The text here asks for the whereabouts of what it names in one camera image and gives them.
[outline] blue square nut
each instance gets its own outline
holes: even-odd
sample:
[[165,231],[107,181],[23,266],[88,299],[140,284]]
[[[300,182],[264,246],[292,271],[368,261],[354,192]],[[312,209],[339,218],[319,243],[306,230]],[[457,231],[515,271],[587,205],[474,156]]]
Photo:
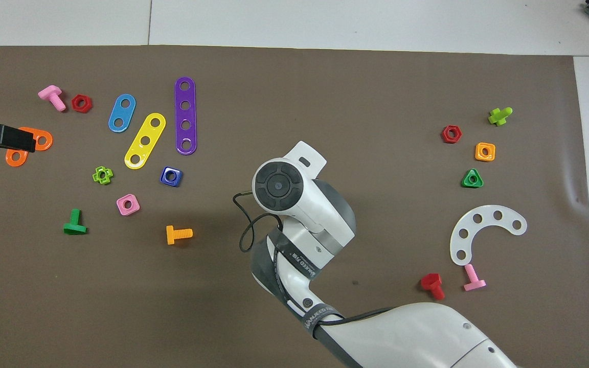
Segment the blue square nut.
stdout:
[[170,166],[165,166],[163,169],[163,174],[161,175],[161,182],[171,187],[178,187],[182,177],[183,172],[181,170],[170,168]]

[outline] orange curved piece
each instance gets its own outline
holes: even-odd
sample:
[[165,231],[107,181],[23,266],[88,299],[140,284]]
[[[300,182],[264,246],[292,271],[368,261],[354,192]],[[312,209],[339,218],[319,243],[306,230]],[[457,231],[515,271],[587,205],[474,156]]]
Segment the orange curved piece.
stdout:
[[[33,139],[35,139],[35,151],[46,151],[54,144],[54,137],[51,133],[47,132],[46,130],[40,130],[35,128],[28,128],[23,126],[19,128],[19,130],[23,130],[25,132],[33,133]],[[45,142],[44,144],[40,144],[40,138],[44,137]],[[18,153],[19,158],[14,160],[14,154]],[[18,149],[7,149],[6,150],[6,163],[14,168],[23,165],[26,162],[26,158],[29,156],[29,153],[26,151],[21,151]]]

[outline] yellow-orange bolt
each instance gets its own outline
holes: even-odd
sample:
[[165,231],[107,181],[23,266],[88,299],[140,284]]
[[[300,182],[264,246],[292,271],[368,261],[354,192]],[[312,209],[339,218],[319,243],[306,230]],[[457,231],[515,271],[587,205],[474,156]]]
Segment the yellow-orange bolt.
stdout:
[[182,228],[180,230],[174,230],[174,226],[168,225],[165,227],[165,231],[168,233],[168,244],[174,245],[175,239],[187,239],[192,238],[191,228]]

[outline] toy bolt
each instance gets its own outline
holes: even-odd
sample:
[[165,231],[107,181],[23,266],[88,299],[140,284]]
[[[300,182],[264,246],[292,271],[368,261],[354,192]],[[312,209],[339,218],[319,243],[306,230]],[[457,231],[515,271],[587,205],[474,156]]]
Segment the toy bolt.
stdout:
[[54,107],[56,108],[56,110],[63,111],[66,109],[66,107],[65,107],[65,103],[63,103],[63,101],[61,101],[60,97],[58,97],[58,95],[61,93],[63,93],[63,91],[61,91],[60,88],[58,88],[52,84],[51,86],[45,88],[44,90],[39,91],[38,96],[45,101],[51,102],[52,105],[54,105]]
[[474,266],[472,264],[465,265],[465,271],[467,271],[467,277],[469,277],[469,284],[463,286],[465,291],[470,291],[474,289],[479,289],[479,287],[486,286],[486,282],[483,280],[479,280],[477,273],[474,271]]
[[79,217],[81,216],[81,210],[75,208],[70,214],[70,223],[63,225],[63,233],[68,235],[79,235],[86,233],[86,226],[79,225]]
[[444,299],[444,291],[442,291],[442,279],[440,274],[428,274],[420,280],[422,289],[431,291],[431,295],[441,301]]
[[506,107],[503,110],[494,109],[490,112],[490,116],[488,120],[491,124],[497,123],[497,126],[501,126],[506,123],[506,118],[512,114],[512,109],[510,107]]
[[175,239],[192,238],[192,229],[191,228],[182,228],[180,230],[174,230],[174,226],[168,225],[165,227],[165,230],[168,233],[168,244],[169,245],[174,245]]

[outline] plastic toy part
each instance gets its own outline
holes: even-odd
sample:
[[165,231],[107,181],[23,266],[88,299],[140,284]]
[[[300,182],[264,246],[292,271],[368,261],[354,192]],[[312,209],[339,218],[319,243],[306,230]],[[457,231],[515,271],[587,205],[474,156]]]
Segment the plastic toy part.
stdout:
[[169,224],[165,227],[165,231],[168,233],[168,245],[174,245],[175,239],[192,238],[191,228],[182,228],[180,230],[174,230],[174,226]]
[[129,128],[131,118],[135,111],[135,98],[130,94],[122,94],[115,100],[110,117],[108,129],[114,133],[122,133]]
[[197,149],[197,103],[194,81],[180,77],[174,84],[174,117],[176,121],[176,150],[192,154]]
[[105,168],[105,166],[100,166],[94,170],[94,174],[92,174],[92,180],[98,182],[103,186],[107,186],[110,184],[110,178],[113,177],[112,170]]
[[86,226],[79,225],[79,217],[81,216],[81,210],[75,208],[70,214],[70,223],[63,225],[63,233],[67,235],[80,235],[85,234],[88,229]]
[[479,142],[474,158],[479,161],[494,161],[497,147],[494,144]]
[[506,118],[512,114],[512,109],[510,107],[506,107],[503,110],[494,109],[490,112],[490,116],[488,120],[491,124],[497,124],[497,126],[502,126],[506,123]]
[[135,140],[124,156],[127,168],[137,170],[145,165],[166,124],[165,117],[158,112],[147,115],[140,131],[135,136]]
[[465,291],[479,289],[479,287],[486,286],[485,281],[479,280],[476,271],[474,271],[474,266],[471,264],[465,265],[465,272],[467,272],[467,277],[469,277],[469,284],[463,285]]
[[122,216],[128,216],[140,210],[140,203],[134,195],[128,194],[117,200],[117,209]]
[[77,94],[72,98],[72,110],[83,112],[84,114],[92,108],[92,98],[84,94]]
[[483,186],[483,179],[481,179],[479,171],[476,169],[470,169],[467,174],[465,174],[465,177],[463,177],[461,185],[465,188],[481,188]]
[[170,168],[170,166],[165,166],[163,169],[163,174],[161,175],[161,182],[171,187],[178,187],[182,177],[183,172],[181,170]]
[[522,235],[526,232],[526,219],[510,208],[497,204],[470,210],[458,220],[451,232],[449,252],[456,265],[465,266],[472,261],[472,240],[487,226],[499,226],[513,235]]
[[441,301],[444,299],[444,291],[442,291],[442,279],[440,278],[440,274],[428,274],[423,277],[420,281],[422,289],[429,290],[431,295],[437,301]]
[[61,93],[63,93],[63,91],[61,91],[60,88],[58,88],[52,84],[51,86],[48,86],[44,90],[39,91],[38,97],[42,98],[45,101],[51,102],[51,104],[54,105],[56,110],[64,111],[65,109],[67,109],[67,107],[65,106],[65,103],[63,103],[61,98],[58,97],[58,95]]
[[446,144],[455,144],[460,140],[460,137],[463,135],[463,132],[460,131],[458,125],[448,125],[444,127],[442,131],[442,140]]
[[[51,133],[46,130],[39,130],[34,128],[28,128],[23,126],[19,128],[25,132],[33,133],[33,139],[35,139],[35,151],[46,151],[54,144],[54,137]],[[14,168],[23,165],[26,162],[26,158],[29,153],[17,149],[6,150],[6,163]]]

